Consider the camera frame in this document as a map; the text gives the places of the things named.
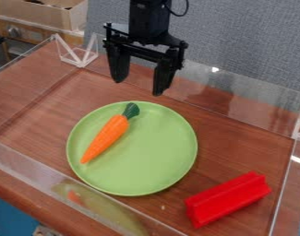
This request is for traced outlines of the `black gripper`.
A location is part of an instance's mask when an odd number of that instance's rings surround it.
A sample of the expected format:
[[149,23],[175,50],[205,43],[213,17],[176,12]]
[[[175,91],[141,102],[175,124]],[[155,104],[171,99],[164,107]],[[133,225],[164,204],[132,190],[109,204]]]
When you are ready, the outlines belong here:
[[117,83],[129,76],[132,56],[152,62],[167,57],[157,63],[153,76],[152,94],[163,95],[171,87],[177,69],[183,68],[184,51],[189,44],[172,36],[168,31],[148,38],[133,36],[128,24],[108,22],[104,28],[106,30],[104,48],[108,53],[110,75]]

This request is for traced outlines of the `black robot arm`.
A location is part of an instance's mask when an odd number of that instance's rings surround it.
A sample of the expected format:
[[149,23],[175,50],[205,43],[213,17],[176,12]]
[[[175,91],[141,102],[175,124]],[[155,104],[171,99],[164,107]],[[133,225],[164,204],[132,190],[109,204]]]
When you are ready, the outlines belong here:
[[123,82],[131,73],[132,57],[157,64],[152,94],[160,96],[171,87],[176,72],[183,69],[188,43],[173,37],[169,17],[184,17],[172,11],[172,0],[131,0],[129,24],[106,22],[104,48],[112,78]]

